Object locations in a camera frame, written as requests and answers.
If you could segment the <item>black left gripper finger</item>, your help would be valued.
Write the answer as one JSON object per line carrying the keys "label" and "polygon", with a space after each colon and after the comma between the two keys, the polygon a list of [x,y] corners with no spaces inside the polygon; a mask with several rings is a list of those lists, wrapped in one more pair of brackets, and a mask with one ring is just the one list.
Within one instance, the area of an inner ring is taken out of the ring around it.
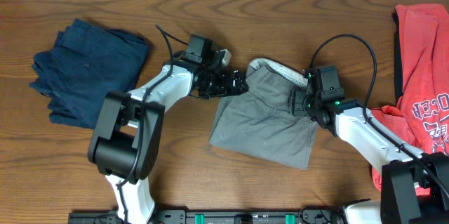
{"label": "black left gripper finger", "polygon": [[248,92],[248,85],[246,82],[237,83],[233,85],[232,95],[241,95]]}
{"label": "black left gripper finger", "polygon": [[233,71],[233,84],[245,84],[245,75],[244,73],[234,70]]}

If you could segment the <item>grey shorts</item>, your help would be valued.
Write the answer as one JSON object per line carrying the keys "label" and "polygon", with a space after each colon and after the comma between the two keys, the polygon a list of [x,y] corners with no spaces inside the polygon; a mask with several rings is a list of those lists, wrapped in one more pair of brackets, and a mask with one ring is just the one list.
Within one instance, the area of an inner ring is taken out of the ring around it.
{"label": "grey shorts", "polygon": [[291,91],[303,91],[307,78],[276,61],[256,58],[246,72],[248,92],[221,98],[209,144],[305,170],[318,124],[295,116]]}

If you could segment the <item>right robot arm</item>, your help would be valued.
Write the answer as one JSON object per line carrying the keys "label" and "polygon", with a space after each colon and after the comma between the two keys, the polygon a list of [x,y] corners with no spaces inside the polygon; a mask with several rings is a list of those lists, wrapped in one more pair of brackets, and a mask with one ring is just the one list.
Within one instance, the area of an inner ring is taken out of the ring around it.
{"label": "right robot arm", "polygon": [[294,115],[349,143],[381,175],[380,201],[349,203],[335,223],[448,222],[448,157],[443,153],[427,154],[409,145],[340,89],[292,90],[288,104]]}

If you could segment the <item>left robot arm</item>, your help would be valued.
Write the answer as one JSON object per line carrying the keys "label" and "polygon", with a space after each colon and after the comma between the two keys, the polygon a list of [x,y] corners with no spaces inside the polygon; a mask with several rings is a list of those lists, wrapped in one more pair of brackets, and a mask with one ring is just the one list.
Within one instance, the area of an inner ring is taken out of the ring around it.
{"label": "left robot arm", "polygon": [[214,41],[193,34],[186,49],[171,51],[161,71],[145,85],[106,95],[88,160],[114,190],[119,223],[149,223],[152,218],[155,202],[148,176],[158,155],[165,113],[193,91],[199,99],[248,91],[241,72],[228,70],[231,57]]}

